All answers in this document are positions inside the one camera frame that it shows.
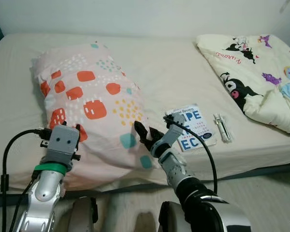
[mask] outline black cartoon character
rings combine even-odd
[[[223,81],[226,89],[231,93],[232,98],[236,102],[236,104],[240,107],[240,109],[244,113],[244,105],[246,103],[245,97],[247,95],[255,96],[260,95],[255,93],[249,86],[245,86],[243,82],[238,79],[231,78],[228,72],[225,72],[220,75],[221,80]]]
[[[240,38],[233,38],[236,43],[232,43],[230,47],[228,47],[226,50],[228,51],[240,51],[243,53],[244,57],[247,59],[251,59],[252,62],[255,64],[255,59],[253,57],[251,47],[248,47],[248,44],[246,42],[246,37],[240,37]]]

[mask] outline bed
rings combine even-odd
[[[8,141],[20,131],[46,125],[43,97],[30,72],[32,59],[49,48],[96,40],[106,44],[125,72],[134,77],[133,81],[143,92],[145,112],[152,127],[166,132],[162,119],[165,111],[191,103],[199,105],[216,133],[217,144],[210,150],[218,178],[290,163],[290,135],[245,117],[192,40],[11,34],[0,41],[0,175],[2,154]],[[222,113],[232,122],[232,143],[221,141],[213,113]],[[43,156],[39,145],[40,140],[33,136],[15,143],[7,166],[11,175],[10,193],[23,189],[29,181],[33,167]],[[180,150],[178,143],[174,146]],[[186,151],[183,155],[199,179],[212,179],[203,149]],[[160,169],[133,171],[96,190],[148,182],[165,185],[165,174]]]

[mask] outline black cable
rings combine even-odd
[[[218,190],[218,180],[217,180],[217,171],[216,171],[216,166],[215,166],[215,163],[214,163],[214,159],[212,157],[212,154],[210,152],[210,150],[208,149],[207,145],[205,144],[204,140],[198,136],[196,133],[194,133],[193,131],[189,130],[188,128],[184,127],[183,125],[180,125],[179,123],[173,121],[172,119],[168,118],[168,117],[163,117],[163,119],[170,123],[170,124],[174,124],[178,127],[180,127],[181,129],[187,131],[188,133],[192,134],[194,137],[196,137],[200,142],[201,144],[203,145],[203,147],[205,148],[206,152],[207,152],[207,155],[209,157],[209,161],[211,162],[211,166],[212,166],[212,171],[213,171],[213,177],[214,177],[214,193],[217,194],[217,190]]]
[[[9,150],[12,146],[12,144],[15,142],[16,139],[19,137],[29,134],[29,133],[35,133],[39,134],[40,130],[34,129],[34,130],[25,130],[23,132],[20,132],[16,136],[14,136],[6,146],[3,154],[3,160],[2,160],[2,176],[1,176],[1,192],[2,192],[2,232],[6,232],[6,192],[9,188],[9,175],[6,173],[6,162]]]
[[[10,226],[9,232],[13,232],[13,228],[14,228],[14,225],[15,225],[15,222],[16,222],[17,213],[18,213],[18,209],[19,209],[19,207],[20,207],[20,204],[21,204],[21,202],[23,201],[24,196],[26,195],[27,191],[28,191],[29,188],[32,186],[34,180],[35,180],[35,178],[31,179],[30,183],[27,185],[27,187],[26,187],[25,190],[22,192],[22,194],[20,195],[20,197],[19,197],[19,199],[18,199],[18,201],[17,201],[17,204],[16,204],[16,207],[15,207],[15,211],[14,211],[14,215],[13,215],[13,219],[12,219],[12,222],[11,222],[11,226]]]

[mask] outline pillow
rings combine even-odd
[[[155,167],[133,127],[135,120],[147,125],[140,89],[106,46],[51,49],[35,61],[33,69],[45,96],[49,128],[63,121],[71,127],[81,125],[82,158],[67,174],[68,186],[83,185],[80,180],[97,186],[133,169]]]
[[[290,133],[290,48],[274,35],[201,35],[197,46],[242,112]]]

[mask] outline book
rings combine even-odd
[[[214,136],[213,130],[211,130],[207,125],[207,122],[201,114],[197,104],[191,104],[183,108],[171,109],[165,112],[166,115],[170,115],[172,113],[179,113],[183,115],[185,117],[184,126],[203,138],[207,146],[217,143],[217,139]],[[183,131],[182,135],[180,135],[177,140],[182,151],[203,147],[197,138],[186,131]]]

